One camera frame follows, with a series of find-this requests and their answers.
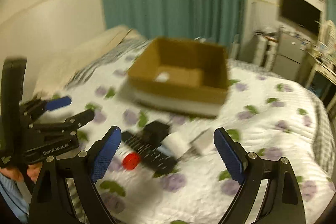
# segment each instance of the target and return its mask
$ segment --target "wall-mounted tv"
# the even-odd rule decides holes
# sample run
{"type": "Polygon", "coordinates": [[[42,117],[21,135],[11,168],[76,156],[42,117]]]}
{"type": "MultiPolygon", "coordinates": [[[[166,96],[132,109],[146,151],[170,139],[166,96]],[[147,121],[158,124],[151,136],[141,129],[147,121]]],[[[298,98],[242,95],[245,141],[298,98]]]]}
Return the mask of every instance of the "wall-mounted tv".
{"type": "Polygon", "coordinates": [[[282,0],[280,16],[295,22],[315,35],[319,34],[321,11],[305,0],[282,0]]]}

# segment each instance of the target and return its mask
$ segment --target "screw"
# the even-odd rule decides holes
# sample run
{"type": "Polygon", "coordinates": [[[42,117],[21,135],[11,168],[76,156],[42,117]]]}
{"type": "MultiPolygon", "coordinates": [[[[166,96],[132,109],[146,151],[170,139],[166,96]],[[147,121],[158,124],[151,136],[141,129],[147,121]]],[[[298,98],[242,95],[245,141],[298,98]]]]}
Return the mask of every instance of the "screw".
{"type": "Polygon", "coordinates": [[[250,159],[256,159],[257,158],[257,154],[254,153],[254,152],[248,153],[248,156],[249,156],[250,159]]]}
{"type": "Polygon", "coordinates": [[[52,162],[54,160],[54,156],[49,156],[48,158],[47,158],[47,162],[52,162]]]}
{"type": "Polygon", "coordinates": [[[80,158],[84,158],[84,157],[86,157],[86,155],[87,155],[87,152],[86,152],[85,150],[80,151],[80,152],[78,153],[78,156],[79,156],[80,158]]]}
{"type": "Polygon", "coordinates": [[[285,157],[281,158],[282,163],[287,164],[289,163],[289,160],[285,157]]]}

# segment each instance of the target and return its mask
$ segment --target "floral bedspread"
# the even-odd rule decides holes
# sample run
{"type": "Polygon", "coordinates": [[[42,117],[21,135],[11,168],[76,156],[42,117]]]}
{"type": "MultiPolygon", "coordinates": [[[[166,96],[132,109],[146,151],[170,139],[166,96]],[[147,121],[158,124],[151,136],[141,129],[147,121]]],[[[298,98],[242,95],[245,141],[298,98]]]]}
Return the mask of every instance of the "floral bedspread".
{"type": "MultiPolygon", "coordinates": [[[[53,112],[53,118],[95,110],[93,122],[78,132],[80,149],[90,148],[111,125],[136,133],[159,119],[190,141],[209,127],[224,127],[247,151],[269,160],[287,157],[300,184],[306,222],[317,220],[335,187],[315,161],[312,144],[317,121],[304,88],[231,65],[230,92],[216,119],[157,111],[137,105],[127,84],[126,71],[141,51],[134,49],[101,65],[83,85],[55,95],[70,95],[72,104],[53,112]]],[[[262,182],[247,223],[258,215],[266,184],[262,182]]],[[[166,176],[141,164],[125,170],[115,156],[96,185],[110,213],[128,224],[218,223],[239,188],[216,150],[202,157],[190,154],[166,176]]]]}

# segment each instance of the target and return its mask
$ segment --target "cardboard box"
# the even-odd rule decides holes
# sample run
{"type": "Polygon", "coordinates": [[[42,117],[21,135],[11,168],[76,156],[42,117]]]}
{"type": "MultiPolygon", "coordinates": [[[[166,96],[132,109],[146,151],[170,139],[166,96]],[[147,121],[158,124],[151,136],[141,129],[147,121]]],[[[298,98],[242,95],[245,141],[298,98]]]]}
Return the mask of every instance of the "cardboard box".
{"type": "Polygon", "coordinates": [[[224,47],[156,38],[128,70],[136,98],[160,109],[216,116],[228,91],[224,47]]]}

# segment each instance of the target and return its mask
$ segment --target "finger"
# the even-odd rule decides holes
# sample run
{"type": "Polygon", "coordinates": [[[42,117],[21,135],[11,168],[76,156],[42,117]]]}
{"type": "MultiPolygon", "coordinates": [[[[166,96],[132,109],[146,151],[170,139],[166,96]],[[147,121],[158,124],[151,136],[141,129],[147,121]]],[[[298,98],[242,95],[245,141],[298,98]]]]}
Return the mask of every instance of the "finger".
{"type": "Polygon", "coordinates": [[[5,175],[6,177],[16,180],[16,181],[23,181],[23,175],[17,168],[3,168],[0,169],[0,173],[5,175]]]}
{"type": "Polygon", "coordinates": [[[27,175],[30,177],[32,181],[34,182],[37,181],[41,168],[42,168],[41,162],[37,164],[28,165],[27,175]]]}

